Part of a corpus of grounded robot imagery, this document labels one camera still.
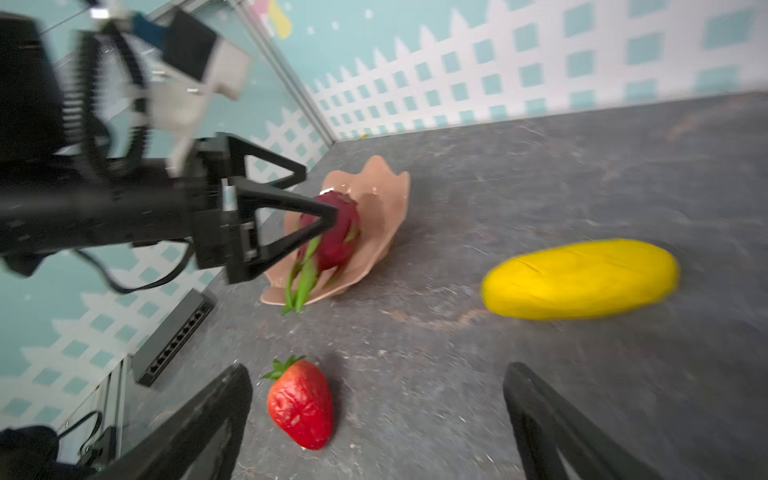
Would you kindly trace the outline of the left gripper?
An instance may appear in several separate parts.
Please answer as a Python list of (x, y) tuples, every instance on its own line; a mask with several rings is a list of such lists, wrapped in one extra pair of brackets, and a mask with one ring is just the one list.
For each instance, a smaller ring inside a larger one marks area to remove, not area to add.
[[(195, 260), (201, 269), (223, 268), (231, 284), (259, 277), (336, 224), (336, 207), (283, 190), (306, 180), (299, 162), (230, 134), (201, 140), (196, 160), (201, 184), (190, 194)], [(248, 179), (250, 164), (272, 170), (269, 185)]]

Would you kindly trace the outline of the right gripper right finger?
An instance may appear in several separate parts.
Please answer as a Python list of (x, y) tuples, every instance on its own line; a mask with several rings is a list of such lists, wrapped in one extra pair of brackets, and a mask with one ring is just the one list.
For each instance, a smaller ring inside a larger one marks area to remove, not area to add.
[(659, 479), (522, 362), (507, 365), (503, 394), (528, 479)]

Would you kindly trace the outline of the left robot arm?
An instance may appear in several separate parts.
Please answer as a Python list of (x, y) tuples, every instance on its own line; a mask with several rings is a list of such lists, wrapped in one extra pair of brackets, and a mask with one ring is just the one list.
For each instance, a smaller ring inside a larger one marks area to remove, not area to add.
[(241, 137), (197, 131), (211, 99), (237, 100), (250, 58), (181, 9), (158, 25), (94, 1), (63, 90), (37, 22), (1, 16), (1, 259), (29, 277), (71, 251), (184, 246), (190, 262), (252, 280), (313, 250), (337, 207), (292, 192), (302, 164)]

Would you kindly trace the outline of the pink fake dragon fruit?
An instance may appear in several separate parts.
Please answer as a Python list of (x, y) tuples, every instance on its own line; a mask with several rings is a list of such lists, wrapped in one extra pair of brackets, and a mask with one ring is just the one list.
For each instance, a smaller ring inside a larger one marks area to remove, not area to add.
[(333, 270), (328, 282), (335, 280), (349, 263), (361, 237), (358, 203), (348, 194), (329, 190), (316, 200), (335, 207), (337, 221), (331, 229), (299, 249), (286, 284), (283, 314), (303, 311), (324, 271)]

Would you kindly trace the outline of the yellow fake mango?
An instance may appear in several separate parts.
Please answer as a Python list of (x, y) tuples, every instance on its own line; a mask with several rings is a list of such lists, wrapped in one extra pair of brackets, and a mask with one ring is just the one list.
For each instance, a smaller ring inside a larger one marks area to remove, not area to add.
[(512, 258), (482, 282), (491, 312), (534, 321), (607, 317), (674, 293), (681, 267), (668, 251), (628, 239), (582, 242)]

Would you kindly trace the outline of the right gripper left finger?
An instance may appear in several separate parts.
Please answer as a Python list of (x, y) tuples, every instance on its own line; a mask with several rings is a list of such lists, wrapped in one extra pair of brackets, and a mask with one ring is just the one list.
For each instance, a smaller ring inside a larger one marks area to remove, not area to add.
[(96, 479), (230, 479), (252, 401), (247, 368), (234, 364)]

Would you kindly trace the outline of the red fake strawberry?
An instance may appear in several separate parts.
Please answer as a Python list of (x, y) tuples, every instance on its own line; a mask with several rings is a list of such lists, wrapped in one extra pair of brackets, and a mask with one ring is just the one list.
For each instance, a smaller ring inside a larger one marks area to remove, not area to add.
[(266, 402), (272, 421), (302, 448), (323, 449), (334, 431), (333, 400), (323, 372), (304, 356), (291, 355), (273, 360), (263, 379), (273, 382)]

